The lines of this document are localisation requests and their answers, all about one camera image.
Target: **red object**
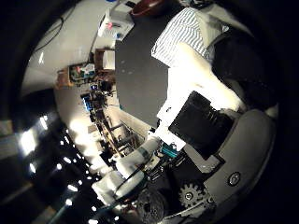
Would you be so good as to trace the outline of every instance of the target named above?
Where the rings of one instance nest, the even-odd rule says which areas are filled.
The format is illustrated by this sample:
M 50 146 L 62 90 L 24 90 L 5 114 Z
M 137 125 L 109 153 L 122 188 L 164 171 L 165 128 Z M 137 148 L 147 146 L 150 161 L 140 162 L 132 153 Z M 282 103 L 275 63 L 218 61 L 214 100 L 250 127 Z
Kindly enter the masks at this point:
M 161 14 L 168 0 L 142 0 L 133 8 L 133 16 L 157 16 Z
M 113 23 L 110 21 L 110 22 L 107 24 L 107 28 L 108 28 L 108 29 L 111 29 L 112 26 L 113 26 Z

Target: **wall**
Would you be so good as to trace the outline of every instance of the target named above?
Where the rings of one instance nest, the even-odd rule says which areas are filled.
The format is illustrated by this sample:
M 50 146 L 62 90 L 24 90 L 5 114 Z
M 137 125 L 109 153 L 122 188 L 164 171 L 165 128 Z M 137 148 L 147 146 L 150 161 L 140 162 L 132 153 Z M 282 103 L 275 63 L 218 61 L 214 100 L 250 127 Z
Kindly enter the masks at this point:
M 114 5 L 115 3 L 104 0 L 84 0 L 78 3 L 64 22 L 60 33 L 45 48 L 32 55 L 25 72 L 21 95 L 52 88 L 58 70 L 72 63 L 86 62 L 98 24 L 105 11 Z M 71 10 L 65 12 L 63 17 L 66 18 Z M 57 31 L 58 29 L 45 36 L 36 48 L 47 43 Z M 114 40 L 97 37 L 93 49 L 113 46 Z M 87 127 L 91 122 L 80 101 L 79 96 L 83 91 L 84 88 L 55 91 L 57 109 L 61 119 L 69 127 L 72 140 L 86 155 L 86 159 L 105 167 L 98 155 L 98 146 L 87 135 Z
M 60 33 L 45 48 L 32 55 L 25 72 L 21 94 L 51 88 L 58 70 L 72 63 L 86 62 L 99 21 L 105 11 L 114 4 L 104 0 L 84 0 L 78 3 Z M 37 47 L 47 43 L 57 31 L 58 29 L 45 36 Z M 114 41 L 98 37 L 94 46 L 111 47 L 114 46 Z

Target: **black panel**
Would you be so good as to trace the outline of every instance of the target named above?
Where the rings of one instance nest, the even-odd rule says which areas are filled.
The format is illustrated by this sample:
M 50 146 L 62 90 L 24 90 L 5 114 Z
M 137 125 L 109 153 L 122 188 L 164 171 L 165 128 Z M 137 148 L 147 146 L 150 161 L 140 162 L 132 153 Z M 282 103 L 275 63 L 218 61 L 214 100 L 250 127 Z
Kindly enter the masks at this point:
M 219 149 L 232 125 L 228 116 L 213 109 L 205 97 L 193 91 L 169 131 L 208 158 Z

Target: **desk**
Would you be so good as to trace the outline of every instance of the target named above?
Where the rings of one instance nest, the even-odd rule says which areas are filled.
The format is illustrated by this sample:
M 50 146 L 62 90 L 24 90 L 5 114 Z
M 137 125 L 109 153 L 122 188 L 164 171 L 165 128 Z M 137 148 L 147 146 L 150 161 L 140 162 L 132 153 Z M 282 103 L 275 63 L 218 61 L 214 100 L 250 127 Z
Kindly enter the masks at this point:
M 158 18 L 134 18 L 135 27 L 115 47 L 116 85 L 122 109 L 156 127 L 158 113 L 167 94 L 168 67 L 150 55 L 168 22 L 182 10 L 172 1 L 168 12 Z

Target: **bolt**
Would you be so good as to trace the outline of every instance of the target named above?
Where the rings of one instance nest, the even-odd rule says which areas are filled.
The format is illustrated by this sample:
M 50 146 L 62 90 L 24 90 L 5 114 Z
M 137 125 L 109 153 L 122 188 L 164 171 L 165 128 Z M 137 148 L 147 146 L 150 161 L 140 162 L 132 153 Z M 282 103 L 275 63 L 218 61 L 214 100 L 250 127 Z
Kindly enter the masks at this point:
M 209 197 L 209 198 L 207 199 L 207 202 L 208 202 L 208 203 L 213 203 L 214 201 L 213 201 L 212 197 Z
M 241 174 L 239 172 L 235 172 L 231 174 L 230 177 L 228 178 L 228 184 L 230 186 L 235 186 L 239 183 L 240 179 L 241 179 Z
M 188 192 L 188 193 L 185 194 L 185 198 L 186 198 L 187 200 L 191 200 L 192 197 L 193 197 L 193 195 L 192 195 L 191 192 Z

